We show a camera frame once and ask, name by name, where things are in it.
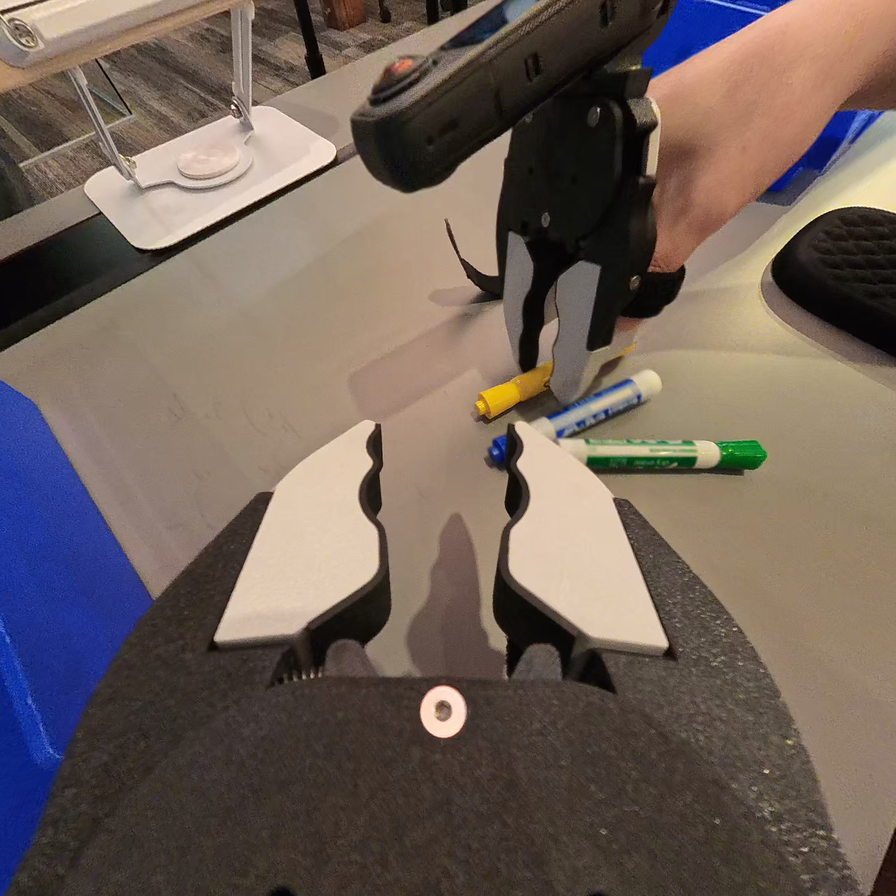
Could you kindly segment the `person's right hand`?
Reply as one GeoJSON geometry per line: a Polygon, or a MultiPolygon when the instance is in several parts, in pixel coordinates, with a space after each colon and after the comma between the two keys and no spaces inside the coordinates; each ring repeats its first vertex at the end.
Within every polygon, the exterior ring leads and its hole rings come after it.
{"type": "Polygon", "coordinates": [[[747,159],[756,140],[746,135],[754,102],[745,99],[745,81],[711,51],[662,74],[651,98],[661,133],[649,270],[674,273],[763,192],[756,175],[762,159],[747,159]]]}

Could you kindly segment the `person's right forearm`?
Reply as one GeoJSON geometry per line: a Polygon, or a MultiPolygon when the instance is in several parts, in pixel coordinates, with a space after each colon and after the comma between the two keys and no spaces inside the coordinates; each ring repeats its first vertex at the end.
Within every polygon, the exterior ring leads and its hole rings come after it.
{"type": "Polygon", "coordinates": [[[745,99],[754,102],[746,135],[756,148],[747,159],[762,159],[763,191],[837,112],[894,107],[894,6],[789,2],[708,49],[744,79],[745,99]]]}

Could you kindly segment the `blue plastic bin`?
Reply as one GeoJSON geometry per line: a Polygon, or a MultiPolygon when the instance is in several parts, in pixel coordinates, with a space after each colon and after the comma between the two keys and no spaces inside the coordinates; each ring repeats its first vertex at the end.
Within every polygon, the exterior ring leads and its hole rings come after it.
{"type": "Polygon", "coordinates": [[[1,890],[151,597],[39,408],[1,384],[1,890]]]}
{"type": "MultiPolygon", "coordinates": [[[[678,1],[661,34],[644,53],[658,77],[754,21],[784,1],[678,1]]],[[[881,110],[845,110],[833,116],[805,154],[763,195],[771,204],[790,205],[824,175],[876,121],[881,110]]]]}

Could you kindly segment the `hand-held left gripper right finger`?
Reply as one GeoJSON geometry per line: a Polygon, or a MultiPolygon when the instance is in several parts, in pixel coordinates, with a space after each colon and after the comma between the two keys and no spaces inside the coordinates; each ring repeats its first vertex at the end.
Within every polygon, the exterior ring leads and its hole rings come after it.
{"type": "Polygon", "coordinates": [[[508,521],[494,613],[508,639],[539,640],[534,627],[546,619],[560,647],[666,654],[668,637],[613,494],[532,425],[511,424],[506,435],[508,521]]]}

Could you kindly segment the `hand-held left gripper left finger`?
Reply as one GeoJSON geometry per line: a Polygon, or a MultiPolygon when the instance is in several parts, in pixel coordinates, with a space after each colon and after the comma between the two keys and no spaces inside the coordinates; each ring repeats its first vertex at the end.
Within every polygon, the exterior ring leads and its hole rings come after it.
{"type": "Polygon", "coordinates": [[[213,636],[218,648],[288,644],[384,583],[382,430],[362,420],[274,487],[213,636]]]}

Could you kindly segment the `black padded wrist rest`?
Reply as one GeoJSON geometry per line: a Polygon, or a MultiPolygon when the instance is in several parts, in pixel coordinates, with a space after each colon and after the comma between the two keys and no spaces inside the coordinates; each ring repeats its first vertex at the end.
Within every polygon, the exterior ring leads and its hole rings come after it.
{"type": "Polygon", "coordinates": [[[778,251],[770,276],[800,308],[895,357],[895,213],[834,209],[778,251]]]}

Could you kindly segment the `blue dry-erase marker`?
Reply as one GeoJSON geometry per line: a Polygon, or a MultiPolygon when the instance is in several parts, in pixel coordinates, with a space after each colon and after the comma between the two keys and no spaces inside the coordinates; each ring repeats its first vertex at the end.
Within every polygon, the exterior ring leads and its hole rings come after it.
{"type": "Polygon", "coordinates": [[[529,425],[548,440],[557,442],[643,404],[658,395],[662,388],[659,374],[645,369],[553,414],[531,420],[529,425]]]}

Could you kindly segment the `yellow highlighter marker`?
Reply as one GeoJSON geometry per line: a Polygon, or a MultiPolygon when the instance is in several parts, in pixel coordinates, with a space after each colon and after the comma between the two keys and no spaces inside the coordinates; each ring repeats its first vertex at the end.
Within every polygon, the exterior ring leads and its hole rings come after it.
{"type": "Polygon", "coordinates": [[[494,420],[521,403],[550,392],[553,367],[553,361],[548,361],[530,372],[483,390],[473,404],[472,417],[475,420],[494,420]]]}

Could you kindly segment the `green dry-erase marker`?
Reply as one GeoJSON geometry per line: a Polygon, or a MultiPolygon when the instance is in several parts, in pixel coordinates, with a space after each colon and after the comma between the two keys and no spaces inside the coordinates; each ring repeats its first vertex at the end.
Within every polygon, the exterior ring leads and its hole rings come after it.
{"type": "Polygon", "coordinates": [[[557,446],[595,470],[724,469],[752,471],[768,454],[755,440],[595,440],[567,438],[557,446]]]}

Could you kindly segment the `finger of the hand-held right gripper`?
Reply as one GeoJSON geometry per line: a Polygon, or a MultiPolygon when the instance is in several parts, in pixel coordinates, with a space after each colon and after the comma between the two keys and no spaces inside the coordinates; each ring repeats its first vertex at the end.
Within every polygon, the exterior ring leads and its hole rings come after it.
{"type": "Polygon", "coordinates": [[[557,246],[508,232],[503,308],[513,356],[522,372],[538,365],[541,333],[556,319],[557,246]]]}
{"type": "Polygon", "coordinates": [[[555,284],[557,333],[550,390],[561,405],[571,405],[587,395],[604,363],[602,349],[588,348],[599,277],[599,265],[575,263],[555,284]]]}

